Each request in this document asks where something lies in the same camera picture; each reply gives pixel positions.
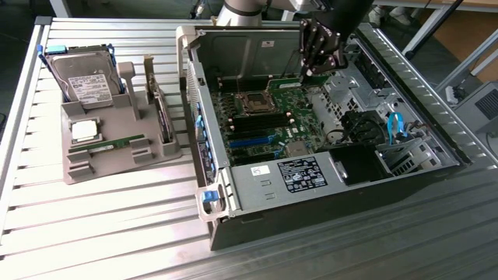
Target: metal slotted surface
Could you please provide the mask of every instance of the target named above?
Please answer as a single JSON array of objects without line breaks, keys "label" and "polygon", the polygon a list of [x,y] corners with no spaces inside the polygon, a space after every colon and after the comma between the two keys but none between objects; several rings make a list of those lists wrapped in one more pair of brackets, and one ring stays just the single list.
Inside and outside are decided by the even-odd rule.
[{"label": "metal slotted surface", "polygon": [[144,84],[140,57],[155,55],[184,155],[65,185],[60,91],[40,62],[29,64],[32,74],[16,95],[20,113],[9,117],[13,137],[0,149],[10,161],[1,177],[1,279],[495,278],[498,185],[486,156],[395,204],[217,252],[208,250],[208,229],[196,218],[195,171],[175,70],[173,30],[192,23],[54,19],[50,26],[36,27],[42,45],[113,43],[117,61],[139,63],[136,90]]}]

